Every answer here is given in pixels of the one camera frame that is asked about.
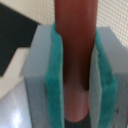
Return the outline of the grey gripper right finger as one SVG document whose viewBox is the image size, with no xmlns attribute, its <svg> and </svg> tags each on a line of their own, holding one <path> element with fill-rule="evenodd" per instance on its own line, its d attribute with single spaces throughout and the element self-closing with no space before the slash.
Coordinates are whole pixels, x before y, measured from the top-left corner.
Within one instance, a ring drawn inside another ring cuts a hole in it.
<svg viewBox="0 0 128 128">
<path fill-rule="evenodd" d="M 98 27 L 89 84 L 91 128 L 128 127 L 128 51 L 109 27 Z"/>
</svg>

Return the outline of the pale green gripper left finger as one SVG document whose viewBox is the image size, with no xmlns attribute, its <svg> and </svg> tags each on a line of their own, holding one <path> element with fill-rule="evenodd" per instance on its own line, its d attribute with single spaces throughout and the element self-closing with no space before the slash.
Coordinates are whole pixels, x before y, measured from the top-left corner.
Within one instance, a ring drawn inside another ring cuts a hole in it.
<svg viewBox="0 0 128 128">
<path fill-rule="evenodd" d="M 37 27 L 22 75 L 32 128 L 64 128 L 63 45 L 55 25 Z"/>
</svg>

